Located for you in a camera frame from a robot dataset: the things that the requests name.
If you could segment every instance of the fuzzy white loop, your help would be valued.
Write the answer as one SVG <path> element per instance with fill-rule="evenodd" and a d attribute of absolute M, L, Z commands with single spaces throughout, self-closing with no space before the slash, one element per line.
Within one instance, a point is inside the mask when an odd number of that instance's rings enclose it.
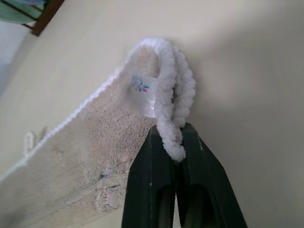
<path fill-rule="evenodd" d="M 170 157 L 181 162 L 186 154 L 182 144 L 181 127 L 185 126 L 195 95 L 195 81 L 185 56 L 177 47 L 162 38 L 146 38 L 138 47 L 150 46 L 158 57 L 159 76 L 154 112 L 157 129 Z M 176 98 L 172 104 L 173 88 Z"/>

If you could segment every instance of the beige wall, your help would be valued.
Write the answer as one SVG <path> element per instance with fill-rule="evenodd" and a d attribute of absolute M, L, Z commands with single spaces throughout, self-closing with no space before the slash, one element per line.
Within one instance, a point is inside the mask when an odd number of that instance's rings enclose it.
<path fill-rule="evenodd" d="M 303 227 L 303 9 L 300 0 L 66 0 L 11 66 L 0 174 L 22 157 L 26 131 L 54 127 L 137 40 L 163 36 L 189 61 L 198 82 L 189 121 L 226 169 L 249 227 Z M 121 211 L 108 217 L 115 225 L 99 222 L 119 227 L 112 217 Z"/>

